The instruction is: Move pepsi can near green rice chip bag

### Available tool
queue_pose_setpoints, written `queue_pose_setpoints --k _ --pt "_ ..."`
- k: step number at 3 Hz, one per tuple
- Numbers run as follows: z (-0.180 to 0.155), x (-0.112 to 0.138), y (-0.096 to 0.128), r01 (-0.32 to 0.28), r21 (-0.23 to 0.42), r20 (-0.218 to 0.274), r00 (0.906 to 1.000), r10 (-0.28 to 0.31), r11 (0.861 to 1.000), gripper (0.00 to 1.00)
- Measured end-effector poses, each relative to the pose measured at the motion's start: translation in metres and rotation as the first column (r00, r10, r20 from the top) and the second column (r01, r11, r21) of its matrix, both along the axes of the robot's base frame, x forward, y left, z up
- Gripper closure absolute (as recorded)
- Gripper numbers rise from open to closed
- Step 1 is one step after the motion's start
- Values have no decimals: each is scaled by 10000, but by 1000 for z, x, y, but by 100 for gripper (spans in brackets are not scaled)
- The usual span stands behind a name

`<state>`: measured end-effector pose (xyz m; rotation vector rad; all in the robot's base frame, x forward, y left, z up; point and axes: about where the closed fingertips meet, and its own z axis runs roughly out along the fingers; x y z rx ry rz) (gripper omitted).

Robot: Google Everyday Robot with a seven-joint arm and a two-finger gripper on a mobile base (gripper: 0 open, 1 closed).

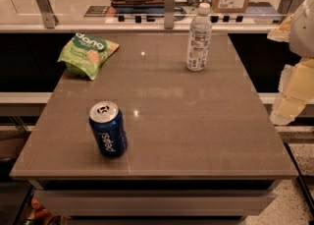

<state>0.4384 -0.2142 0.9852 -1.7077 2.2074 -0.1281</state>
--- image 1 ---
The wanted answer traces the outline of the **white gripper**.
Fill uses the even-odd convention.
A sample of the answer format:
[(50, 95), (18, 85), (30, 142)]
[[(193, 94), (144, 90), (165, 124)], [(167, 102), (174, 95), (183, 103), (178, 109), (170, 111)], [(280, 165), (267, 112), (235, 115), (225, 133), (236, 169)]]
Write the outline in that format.
[(310, 59), (314, 57), (314, 0), (304, 0), (267, 38), (289, 42), (290, 51), (304, 57), (295, 66), (285, 65), (281, 73), (270, 119), (277, 126), (285, 126), (314, 98), (314, 59)]

